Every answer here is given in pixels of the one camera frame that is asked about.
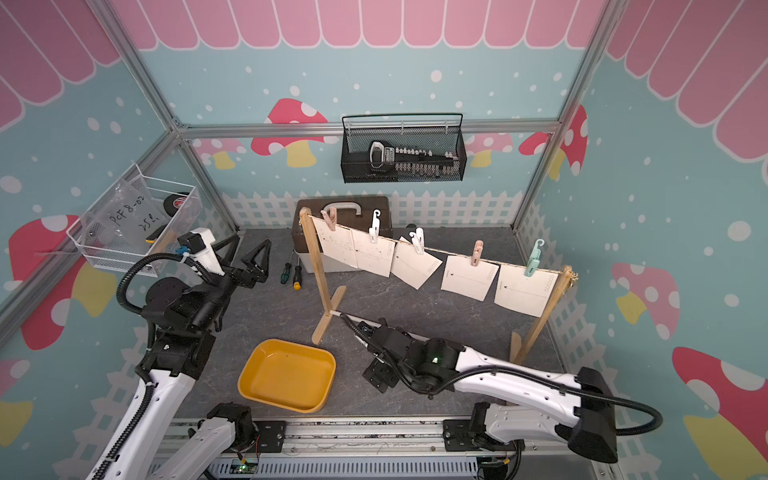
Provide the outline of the green handled screwdriver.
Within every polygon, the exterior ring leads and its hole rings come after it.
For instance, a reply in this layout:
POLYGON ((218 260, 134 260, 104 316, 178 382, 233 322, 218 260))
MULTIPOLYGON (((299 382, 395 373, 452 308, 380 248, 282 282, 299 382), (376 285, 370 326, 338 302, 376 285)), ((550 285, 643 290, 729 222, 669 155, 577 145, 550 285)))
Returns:
POLYGON ((291 252, 288 260, 284 264, 284 267, 280 276, 280 283, 283 285, 287 284, 292 278, 293 257, 294 257, 294 251, 291 252))

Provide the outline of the yellow plastic tray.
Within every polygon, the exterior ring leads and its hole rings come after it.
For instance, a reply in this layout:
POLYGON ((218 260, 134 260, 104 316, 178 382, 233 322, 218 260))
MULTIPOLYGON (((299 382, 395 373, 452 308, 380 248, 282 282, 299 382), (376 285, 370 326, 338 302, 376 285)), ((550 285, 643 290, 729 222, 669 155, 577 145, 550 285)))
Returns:
POLYGON ((248 400, 301 414, 321 410, 329 396, 336 359, 327 350, 268 339, 255 347, 238 379, 248 400))

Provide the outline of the wooden clothesline rack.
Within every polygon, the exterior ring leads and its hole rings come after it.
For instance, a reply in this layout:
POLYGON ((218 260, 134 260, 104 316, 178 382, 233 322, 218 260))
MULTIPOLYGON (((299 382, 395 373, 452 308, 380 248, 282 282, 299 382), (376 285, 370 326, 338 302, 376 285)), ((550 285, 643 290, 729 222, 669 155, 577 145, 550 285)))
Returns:
MULTIPOLYGON (((315 346, 318 346, 322 342, 322 339, 330 326, 331 319, 334 316, 333 312, 338 310, 338 307, 347 292, 347 287, 341 285, 334 292, 330 291, 324 269, 324 262, 321 258, 317 230, 313 221, 314 216, 309 208, 302 207, 299 211, 298 218, 299 225, 301 226, 309 250, 310 264, 312 265, 313 274, 323 307, 322 317, 317 323, 311 336, 311 342, 315 346)), ((509 358, 512 363, 523 363, 541 332, 546 327, 548 320, 561 298, 577 281, 578 274, 573 271, 571 266, 566 265, 557 273, 554 288, 547 300, 543 313, 535 320, 527 336, 522 338, 518 333, 513 332, 511 334, 509 358)))

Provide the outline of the white clothespin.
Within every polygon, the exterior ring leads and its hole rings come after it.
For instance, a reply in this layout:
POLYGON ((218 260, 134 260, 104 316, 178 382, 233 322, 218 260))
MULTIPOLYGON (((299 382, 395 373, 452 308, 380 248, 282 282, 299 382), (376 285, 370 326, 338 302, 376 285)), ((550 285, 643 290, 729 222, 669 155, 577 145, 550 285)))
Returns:
POLYGON ((374 209, 372 213, 371 226, 368 230, 370 241, 373 244, 376 244, 378 242, 378 238, 380 235, 380 225, 381 225, 380 217, 381 217, 381 211, 379 209, 374 209))
POLYGON ((420 227, 416 227, 409 233, 411 244, 417 254, 425 253, 425 238, 424 231, 420 227))

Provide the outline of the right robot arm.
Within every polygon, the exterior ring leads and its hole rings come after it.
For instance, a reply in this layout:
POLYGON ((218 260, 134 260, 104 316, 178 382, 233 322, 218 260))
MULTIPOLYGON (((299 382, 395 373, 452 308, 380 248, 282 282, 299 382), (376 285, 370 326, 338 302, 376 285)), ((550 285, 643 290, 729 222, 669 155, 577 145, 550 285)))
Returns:
POLYGON ((592 368, 575 375, 535 370, 450 340, 337 316, 373 355, 365 377, 380 392, 403 384, 429 398, 445 391, 484 396, 469 427, 480 449, 512 450, 523 440, 557 440, 583 458, 615 464, 619 438, 663 424, 657 409, 612 395, 592 368))

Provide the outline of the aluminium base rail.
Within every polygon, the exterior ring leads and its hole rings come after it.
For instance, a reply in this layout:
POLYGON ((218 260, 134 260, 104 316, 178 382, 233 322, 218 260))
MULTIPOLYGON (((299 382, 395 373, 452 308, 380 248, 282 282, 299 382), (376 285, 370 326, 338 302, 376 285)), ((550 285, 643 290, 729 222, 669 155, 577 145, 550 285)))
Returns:
POLYGON ((619 479, 564 444, 527 440, 522 456, 471 444, 466 417, 259 419, 244 453, 210 455, 202 479, 619 479))

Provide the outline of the yellow handled screwdriver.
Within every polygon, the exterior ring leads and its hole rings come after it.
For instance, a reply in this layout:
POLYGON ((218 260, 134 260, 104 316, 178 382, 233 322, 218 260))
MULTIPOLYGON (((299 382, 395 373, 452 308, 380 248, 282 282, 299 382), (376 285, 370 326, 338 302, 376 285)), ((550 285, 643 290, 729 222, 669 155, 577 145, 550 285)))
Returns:
POLYGON ((293 289, 295 291, 299 291, 302 288, 302 282, 303 282, 303 267, 301 264, 301 260, 297 260, 294 268, 294 275, 293 275, 293 289))

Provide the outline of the postcard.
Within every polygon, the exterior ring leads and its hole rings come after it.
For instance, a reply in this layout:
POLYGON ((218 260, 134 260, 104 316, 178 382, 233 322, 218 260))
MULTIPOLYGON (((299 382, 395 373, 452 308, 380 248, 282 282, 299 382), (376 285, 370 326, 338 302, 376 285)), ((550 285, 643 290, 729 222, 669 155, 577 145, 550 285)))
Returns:
POLYGON ((499 266, 493 263, 479 261, 477 265, 472 265, 468 257, 449 256, 445 262, 441 289, 484 301, 498 270, 499 266))
POLYGON ((342 264, 357 268, 357 255, 352 230, 337 225, 335 231, 327 228, 323 219, 312 218, 323 253, 342 264))
POLYGON ((352 230, 357 268, 382 277, 389 277, 396 242, 379 236, 376 242, 367 232, 352 230))
POLYGON ((401 237, 394 250, 391 273, 418 290, 442 263, 442 260, 429 253, 418 253, 410 241, 401 237))
POLYGON ((500 267, 494 303, 505 309, 540 317, 549 301, 559 274, 537 269, 531 276, 515 265, 500 267))

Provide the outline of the brown lidded storage box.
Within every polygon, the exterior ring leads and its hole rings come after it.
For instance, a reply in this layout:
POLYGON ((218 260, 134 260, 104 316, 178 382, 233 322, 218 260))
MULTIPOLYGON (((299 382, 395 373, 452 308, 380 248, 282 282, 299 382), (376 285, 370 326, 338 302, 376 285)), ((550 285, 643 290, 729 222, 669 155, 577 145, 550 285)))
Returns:
POLYGON ((298 202, 292 225, 294 250, 306 271, 313 264, 300 221, 308 208, 317 234, 320 258, 327 273, 364 270, 390 275, 395 241, 385 196, 304 199, 298 202))

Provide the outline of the green clothespin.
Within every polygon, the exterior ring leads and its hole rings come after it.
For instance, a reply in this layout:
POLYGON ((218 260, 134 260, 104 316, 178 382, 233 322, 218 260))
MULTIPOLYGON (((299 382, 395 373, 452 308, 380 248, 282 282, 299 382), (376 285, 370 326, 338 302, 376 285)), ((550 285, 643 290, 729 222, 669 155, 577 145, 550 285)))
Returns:
POLYGON ((545 245, 545 240, 542 238, 539 238, 535 241, 526 263, 526 267, 524 271, 524 275, 526 277, 532 277, 537 271, 541 261, 541 254, 542 254, 541 248, 544 245, 545 245))

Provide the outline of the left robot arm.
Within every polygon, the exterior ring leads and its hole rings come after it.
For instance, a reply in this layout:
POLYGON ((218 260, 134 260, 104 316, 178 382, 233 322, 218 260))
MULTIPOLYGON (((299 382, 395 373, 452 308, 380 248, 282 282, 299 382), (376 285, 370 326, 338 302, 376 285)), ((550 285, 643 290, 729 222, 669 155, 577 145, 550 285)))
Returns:
POLYGON ((150 470, 176 412, 205 369, 233 293, 269 276, 268 239, 248 251, 239 266, 233 263, 240 243, 236 234, 218 241, 209 229, 198 228, 178 242, 173 253, 140 258, 118 283, 117 302, 145 320, 148 346, 134 369, 139 379, 134 397, 89 473, 91 479, 196 479, 221 453, 247 450, 258 438, 249 407, 219 404, 160 470, 150 470), (175 277, 161 278, 147 291, 144 305, 133 304, 127 297, 132 280, 158 261, 185 265, 201 281, 190 286, 175 277))

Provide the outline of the socket set in basket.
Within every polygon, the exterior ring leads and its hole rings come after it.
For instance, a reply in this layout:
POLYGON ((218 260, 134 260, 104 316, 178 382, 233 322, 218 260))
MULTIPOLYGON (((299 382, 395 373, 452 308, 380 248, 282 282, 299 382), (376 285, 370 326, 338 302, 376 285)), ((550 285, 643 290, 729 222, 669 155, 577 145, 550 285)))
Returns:
POLYGON ((370 144, 368 167, 372 173, 396 178, 455 179, 462 173, 462 161, 453 152, 438 155, 432 150, 395 147, 381 141, 370 144))

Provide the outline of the pink clothespin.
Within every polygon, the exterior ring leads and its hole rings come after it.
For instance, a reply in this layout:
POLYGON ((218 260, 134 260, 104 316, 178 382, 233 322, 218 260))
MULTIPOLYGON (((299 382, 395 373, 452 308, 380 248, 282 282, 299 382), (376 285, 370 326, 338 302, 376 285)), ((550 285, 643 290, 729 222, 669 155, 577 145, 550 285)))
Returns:
POLYGON ((473 247, 472 255, 470 257, 470 264, 473 267, 476 267, 479 265, 482 257, 483 248, 484 248, 484 242, 482 240, 476 240, 473 247))
POLYGON ((326 206, 321 211, 322 218, 330 231, 335 231, 337 227, 338 211, 335 206, 326 206))

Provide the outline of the black tape roll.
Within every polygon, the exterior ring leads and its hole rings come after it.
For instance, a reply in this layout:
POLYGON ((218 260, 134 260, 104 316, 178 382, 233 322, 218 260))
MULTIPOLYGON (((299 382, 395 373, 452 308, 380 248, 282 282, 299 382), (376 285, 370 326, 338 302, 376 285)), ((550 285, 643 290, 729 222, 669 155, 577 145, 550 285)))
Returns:
POLYGON ((174 217, 188 198, 188 193, 172 193, 163 200, 163 210, 169 218, 174 217))

